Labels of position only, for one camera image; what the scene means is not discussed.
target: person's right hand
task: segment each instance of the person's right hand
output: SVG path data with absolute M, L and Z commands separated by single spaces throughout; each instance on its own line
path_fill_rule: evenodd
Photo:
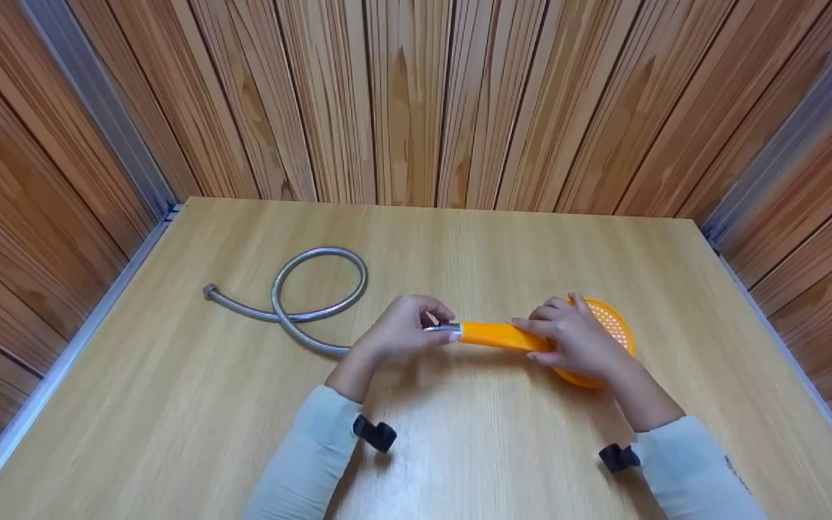
M 631 356 L 592 315 L 580 293 L 569 294 L 571 302 L 549 298 L 528 319 L 513 318 L 516 329 L 554 340 L 552 352 L 529 352 L 539 365 L 563 368 L 591 378 L 605 379 Z

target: stainless steel hose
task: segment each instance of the stainless steel hose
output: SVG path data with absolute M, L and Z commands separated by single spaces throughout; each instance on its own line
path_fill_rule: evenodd
M 294 267 L 300 266 L 300 264 L 315 256 L 341 256 L 342 258 L 349 260 L 359 271 L 359 283 L 357 284 L 357 287 L 350 293 L 349 296 L 344 297 L 341 302 L 335 303 L 328 307 L 307 313 L 294 313 L 293 315 L 285 312 L 285 307 L 281 304 L 281 287 L 285 285 L 285 280 L 287 279 L 287 276 L 290 275 L 291 271 L 294 270 Z M 313 338 L 313 336 L 298 328 L 296 324 L 325 319 L 326 317 L 341 313 L 343 310 L 353 306 L 361 298 L 361 295 L 364 294 L 364 290 L 367 286 L 368 268 L 364 264 L 364 260 L 361 260 L 360 256 L 343 247 L 316 247 L 310 251 L 304 251 L 294 258 L 291 258 L 291 260 L 288 260 L 287 263 L 281 267 L 281 270 L 278 271 L 278 274 L 274 276 L 272 291 L 270 294 L 272 310 L 274 312 L 269 313 L 267 311 L 250 307 L 245 303 L 237 302 L 220 292 L 218 287 L 212 283 L 204 286 L 204 298 L 218 303 L 235 313 L 240 313 L 242 316 L 248 316 L 252 319 L 258 319 L 270 323 L 281 323 L 281 327 L 286 330 L 291 338 L 296 339 L 298 343 L 307 347 L 311 351 L 340 358 L 341 356 L 346 355 L 346 352 L 349 352 L 348 346 L 322 342 L 320 339 Z

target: white sleeve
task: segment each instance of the white sleeve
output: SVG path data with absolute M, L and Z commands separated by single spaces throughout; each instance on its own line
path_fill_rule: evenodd
M 631 451 L 671 519 L 765 518 L 722 448 L 695 417 L 639 433 Z
M 268 461 L 243 511 L 246 519 L 323 518 L 358 437 L 361 405 L 320 385 Z

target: black clip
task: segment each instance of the black clip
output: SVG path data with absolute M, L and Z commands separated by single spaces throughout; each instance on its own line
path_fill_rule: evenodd
M 387 450 L 390 450 L 390 446 L 397 440 L 397 432 L 390 428 L 386 422 L 377 422 L 377 426 L 375 426 L 364 415 L 355 418 L 355 422 L 352 423 L 352 431 L 382 454 L 386 454 Z
M 602 464 L 605 464 L 608 472 L 612 475 L 621 470 L 641 465 L 641 459 L 634 451 L 631 451 L 630 446 L 621 448 L 617 444 L 610 444 L 599 451 L 599 458 L 602 459 Z

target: light wood tabletop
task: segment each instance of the light wood tabletop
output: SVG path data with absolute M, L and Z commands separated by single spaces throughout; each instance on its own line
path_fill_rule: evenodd
M 701 418 L 772 518 L 832 517 L 832 424 L 690 220 L 191 199 L 0 473 L 1 518 L 233 518 L 334 361 L 277 324 L 275 272 L 317 246 L 357 251 L 370 287 L 303 328 L 352 342 L 400 293 L 504 321 L 580 290 L 614 306 L 638 358 Z M 336 302 L 351 264 L 316 258 L 287 309 Z M 523 356 L 449 345 L 384 368 L 366 410 L 399 434 L 357 451 L 338 518 L 662 516 L 637 471 L 597 452 L 631 431 L 610 396 Z

